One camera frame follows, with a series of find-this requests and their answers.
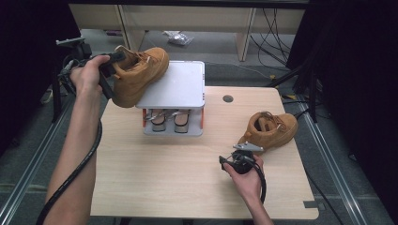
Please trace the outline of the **person's right hand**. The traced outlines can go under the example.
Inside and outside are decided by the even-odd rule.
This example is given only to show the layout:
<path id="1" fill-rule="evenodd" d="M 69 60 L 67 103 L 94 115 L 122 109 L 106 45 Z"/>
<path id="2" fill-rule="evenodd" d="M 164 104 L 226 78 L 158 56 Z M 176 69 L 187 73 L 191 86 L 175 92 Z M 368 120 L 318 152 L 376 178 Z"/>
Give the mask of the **person's right hand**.
<path id="1" fill-rule="evenodd" d="M 227 173 L 231 176 L 236 190 L 243 200 L 249 195 L 256 195 L 260 199 L 262 185 L 255 168 L 252 168 L 249 172 L 244 174 L 237 173 L 234 168 L 232 172 Z"/>

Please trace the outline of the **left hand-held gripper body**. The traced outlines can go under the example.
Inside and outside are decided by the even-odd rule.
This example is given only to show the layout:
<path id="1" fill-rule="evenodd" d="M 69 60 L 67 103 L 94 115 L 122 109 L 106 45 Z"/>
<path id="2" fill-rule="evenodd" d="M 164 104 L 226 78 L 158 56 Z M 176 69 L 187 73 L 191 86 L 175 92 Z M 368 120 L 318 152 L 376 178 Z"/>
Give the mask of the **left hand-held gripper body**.
<path id="1" fill-rule="evenodd" d="M 85 65 L 88 60 L 93 58 L 91 47 L 84 42 L 84 37 L 57 40 L 55 43 L 59 47 L 70 49 L 70 54 L 64 59 L 63 66 L 71 60 Z"/>

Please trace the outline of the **clear plastic bag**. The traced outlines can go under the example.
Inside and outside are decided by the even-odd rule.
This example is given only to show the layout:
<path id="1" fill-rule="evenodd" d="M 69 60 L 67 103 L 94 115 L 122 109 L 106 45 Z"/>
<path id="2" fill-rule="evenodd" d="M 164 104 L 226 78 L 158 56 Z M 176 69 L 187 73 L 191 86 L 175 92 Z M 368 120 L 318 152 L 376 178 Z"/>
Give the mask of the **clear plastic bag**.
<path id="1" fill-rule="evenodd" d="M 177 46 L 187 46 L 193 41 L 193 37 L 186 36 L 180 31 L 164 31 L 163 34 L 167 36 L 170 44 Z"/>

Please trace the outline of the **tan suede boot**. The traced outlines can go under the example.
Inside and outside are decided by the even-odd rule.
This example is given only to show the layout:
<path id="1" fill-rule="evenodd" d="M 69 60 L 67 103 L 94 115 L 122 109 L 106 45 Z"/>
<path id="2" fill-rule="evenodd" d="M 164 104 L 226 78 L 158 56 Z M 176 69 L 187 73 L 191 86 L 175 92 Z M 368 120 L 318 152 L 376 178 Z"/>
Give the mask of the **tan suede boot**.
<path id="1" fill-rule="evenodd" d="M 119 45 L 115 51 L 124 53 L 126 58 L 113 63 L 112 101 L 119 107 L 131 108 L 139 102 L 147 87 L 164 75 L 169 67 L 169 55 L 159 47 L 136 52 Z"/>
<path id="2" fill-rule="evenodd" d="M 293 114 L 257 112 L 249 119 L 246 131 L 237 143 L 251 143 L 260 147 L 261 151 L 254 153 L 261 156 L 269 149 L 289 143 L 296 135 L 298 127 L 298 121 Z"/>

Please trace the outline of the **aluminium floor rail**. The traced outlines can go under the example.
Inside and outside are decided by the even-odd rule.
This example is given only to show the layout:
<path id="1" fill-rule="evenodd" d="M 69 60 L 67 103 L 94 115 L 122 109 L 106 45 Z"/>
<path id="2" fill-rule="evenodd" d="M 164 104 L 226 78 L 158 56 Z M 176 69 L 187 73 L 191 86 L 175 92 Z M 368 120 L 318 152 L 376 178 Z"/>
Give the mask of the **aluminium floor rail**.
<path id="1" fill-rule="evenodd" d="M 299 107 L 304 111 L 303 117 L 305 122 L 312 133 L 317 148 L 326 164 L 326 167 L 328 168 L 334 186 L 336 187 L 353 224 L 368 225 L 368 220 L 363 214 L 351 188 L 347 184 L 346 179 L 344 178 L 336 159 L 331 153 L 318 124 L 314 122 L 312 117 L 309 115 L 310 107 L 306 103 L 300 103 Z"/>
<path id="2" fill-rule="evenodd" d="M 35 225 L 62 148 L 74 96 L 40 104 L 17 139 L 0 157 L 0 225 Z"/>

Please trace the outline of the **person's left hand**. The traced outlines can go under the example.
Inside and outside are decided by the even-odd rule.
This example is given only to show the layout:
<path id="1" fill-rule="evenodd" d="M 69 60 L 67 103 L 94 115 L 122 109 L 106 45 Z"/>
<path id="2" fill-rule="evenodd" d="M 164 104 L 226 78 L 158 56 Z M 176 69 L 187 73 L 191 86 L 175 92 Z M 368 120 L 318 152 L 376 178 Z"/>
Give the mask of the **person's left hand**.
<path id="1" fill-rule="evenodd" d="M 76 93 L 101 94 L 99 67 L 110 60 L 108 55 L 97 55 L 88 60 L 83 67 L 75 67 L 70 74 L 72 83 L 75 85 Z"/>

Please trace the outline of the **black curtain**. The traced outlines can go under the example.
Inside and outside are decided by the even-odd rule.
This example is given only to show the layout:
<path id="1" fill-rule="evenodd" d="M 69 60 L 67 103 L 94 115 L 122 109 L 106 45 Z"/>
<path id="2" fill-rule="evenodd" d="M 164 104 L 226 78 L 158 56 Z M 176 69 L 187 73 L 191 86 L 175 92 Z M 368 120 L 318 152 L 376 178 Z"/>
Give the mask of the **black curtain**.
<path id="1" fill-rule="evenodd" d="M 80 30 L 72 0 L 0 0 L 0 156 L 27 122 Z"/>
<path id="2" fill-rule="evenodd" d="M 323 99 L 346 143 L 398 224 L 398 0 L 309 0 L 288 66 L 314 61 Z"/>

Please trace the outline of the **beige wooden cabinet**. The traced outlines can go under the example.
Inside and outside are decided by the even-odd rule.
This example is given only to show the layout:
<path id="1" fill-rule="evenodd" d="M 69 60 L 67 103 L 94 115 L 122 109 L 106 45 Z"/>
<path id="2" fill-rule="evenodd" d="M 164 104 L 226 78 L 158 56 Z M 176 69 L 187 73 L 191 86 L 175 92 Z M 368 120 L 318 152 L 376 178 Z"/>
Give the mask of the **beige wooden cabinet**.
<path id="1" fill-rule="evenodd" d="M 273 31 L 294 35 L 302 9 L 266 7 L 171 7 L 71 4 L 81 29 L 119 30 L 124 44 L 139 49 L 146 30 L 226 32 L 236 37 L 238 59 L 246 59 L 249 35 Z"/>

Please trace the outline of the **white shoe rack orange braces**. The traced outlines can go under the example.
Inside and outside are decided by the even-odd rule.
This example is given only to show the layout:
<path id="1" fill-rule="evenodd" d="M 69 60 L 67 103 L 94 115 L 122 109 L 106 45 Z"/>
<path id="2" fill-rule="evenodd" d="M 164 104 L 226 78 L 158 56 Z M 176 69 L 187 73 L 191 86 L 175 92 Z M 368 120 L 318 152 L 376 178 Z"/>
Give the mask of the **white shoe rack orange braces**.
<path id="1" fill-rule="evenodd" d="M 165 74 L 150 84 L 136 104 L 143 110 L 143 127 L 146 135 L 200 136 L 203 134 L 205 107 L 205 64 L 200 61 L 171 61 Z M 166 130 L 154 132 L 145 116 L 152 109 L 163 109 Z M 189 110 L 189 130 L 175 133 L 171 110 Z"/>

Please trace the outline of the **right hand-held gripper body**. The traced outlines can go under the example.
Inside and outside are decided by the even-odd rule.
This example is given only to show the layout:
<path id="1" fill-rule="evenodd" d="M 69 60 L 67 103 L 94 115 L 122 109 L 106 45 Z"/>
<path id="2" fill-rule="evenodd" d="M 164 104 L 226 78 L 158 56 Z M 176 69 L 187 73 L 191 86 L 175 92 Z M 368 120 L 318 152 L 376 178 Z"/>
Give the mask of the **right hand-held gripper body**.
<path id="1" fill-rule="evenodd" d="M 233 148 L 235 151 L 231 154 L 232 167 L 239 174 L 249 172 L 255 163 L 253 154 L 264 150 L 263 147 L 250 142 L 234 144 Z"/>

